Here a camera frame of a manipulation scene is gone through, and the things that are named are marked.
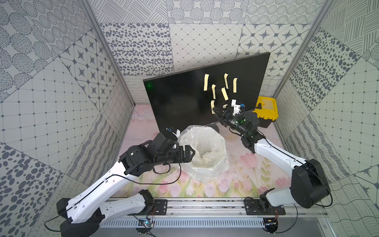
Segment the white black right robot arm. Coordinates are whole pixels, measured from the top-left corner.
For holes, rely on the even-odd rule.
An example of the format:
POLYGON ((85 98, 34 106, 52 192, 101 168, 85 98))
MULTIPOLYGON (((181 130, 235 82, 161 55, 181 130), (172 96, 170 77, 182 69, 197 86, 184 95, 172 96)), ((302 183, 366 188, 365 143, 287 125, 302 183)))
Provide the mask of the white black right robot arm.
POLYGON ((292 204, 311 208, 331 195, 320 162, 297 157, 270 142, 258 129, 260 122, 256 113, 247 111, 234 114, 226 108, 213 108, 213 112, 221 125, 240 136, 245 148, 265 157, 290 175, 290 187, 273 188, 260 195, 260 209, 263 212, 292 204))

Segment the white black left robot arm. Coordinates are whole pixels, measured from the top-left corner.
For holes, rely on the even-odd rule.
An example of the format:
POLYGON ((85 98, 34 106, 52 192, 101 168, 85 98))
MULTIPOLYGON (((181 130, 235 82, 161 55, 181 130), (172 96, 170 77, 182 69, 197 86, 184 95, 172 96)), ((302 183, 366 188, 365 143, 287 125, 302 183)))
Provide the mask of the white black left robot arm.
POLYGON ((164 129, 154 140, 131 146, 93 185, 74 198, 62 198, 56 204, 63 237, 89 237, 101 225, 125 215, 152 214, 156 202, 148 190, 118 201, 108 199, 127 183, 150 172, 155 166, 189 163, 195 155, 190 145, 180 146, 176 133, 164 129))

